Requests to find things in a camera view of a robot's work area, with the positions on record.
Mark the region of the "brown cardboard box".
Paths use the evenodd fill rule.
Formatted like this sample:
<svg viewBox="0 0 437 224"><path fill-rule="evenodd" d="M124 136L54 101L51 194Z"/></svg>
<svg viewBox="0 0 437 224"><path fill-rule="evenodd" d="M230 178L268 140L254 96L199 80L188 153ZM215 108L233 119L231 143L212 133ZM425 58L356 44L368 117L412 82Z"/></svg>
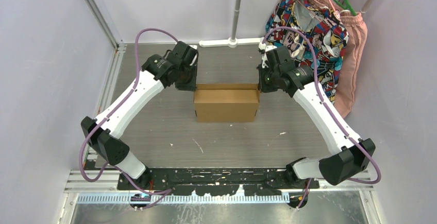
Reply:
<svg viewBox="0 0 437 224"><path fill-rule="evenodd" d="M194 92L194 109L199 123L254 122L259 103L256 83L198 84Z"/></svg>

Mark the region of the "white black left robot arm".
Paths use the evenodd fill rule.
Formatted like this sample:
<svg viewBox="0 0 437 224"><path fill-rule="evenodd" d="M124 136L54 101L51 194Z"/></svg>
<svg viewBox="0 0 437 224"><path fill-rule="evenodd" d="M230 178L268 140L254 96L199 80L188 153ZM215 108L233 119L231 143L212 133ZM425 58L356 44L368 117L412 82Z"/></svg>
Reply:
<svg viewBox="0 0 437 224"><path fill-rule="evenodd" d="M89 146L128 175L137 189L148 187L148 168L121 136L140 110L165 88L174 84L178 90L195 91L197 59L197 46L182 41L163 56L150 56L131 85L107 109L95 118L84 117L80 123Z"/></svg>

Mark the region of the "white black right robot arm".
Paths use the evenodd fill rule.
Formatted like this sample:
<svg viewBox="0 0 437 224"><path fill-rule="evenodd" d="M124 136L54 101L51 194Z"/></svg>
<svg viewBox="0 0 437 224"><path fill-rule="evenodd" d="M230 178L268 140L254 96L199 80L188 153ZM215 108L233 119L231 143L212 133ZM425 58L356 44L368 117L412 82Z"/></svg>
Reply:
<svg viewBox="0 0 437 224"><path fill-rule="evenodd" d="M257 66L262 93L283 90L308 114L322 135L330 156L321 159L301 158L286 166L287 184L301 187L308 178L325 179L331 185L352 179L364 171L376 146L371 139L361 139L333 104L321 85L314 80L310 66L296 66L284 46L259 43L262 61Z"/></svg>

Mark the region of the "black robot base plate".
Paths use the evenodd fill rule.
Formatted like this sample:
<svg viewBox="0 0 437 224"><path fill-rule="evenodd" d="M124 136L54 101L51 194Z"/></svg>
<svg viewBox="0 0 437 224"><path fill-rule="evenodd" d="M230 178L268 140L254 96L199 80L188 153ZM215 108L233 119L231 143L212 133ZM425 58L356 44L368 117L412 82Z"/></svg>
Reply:
<svg viewBox="0 0 437 224"><path fill-rule="evenodd" d="M318 189L316 180L294 180L285 168L150 168L131 185L121 174L117 190L132 191L134 208L155 204L286 203L292 208L304 193Z"/></svg>

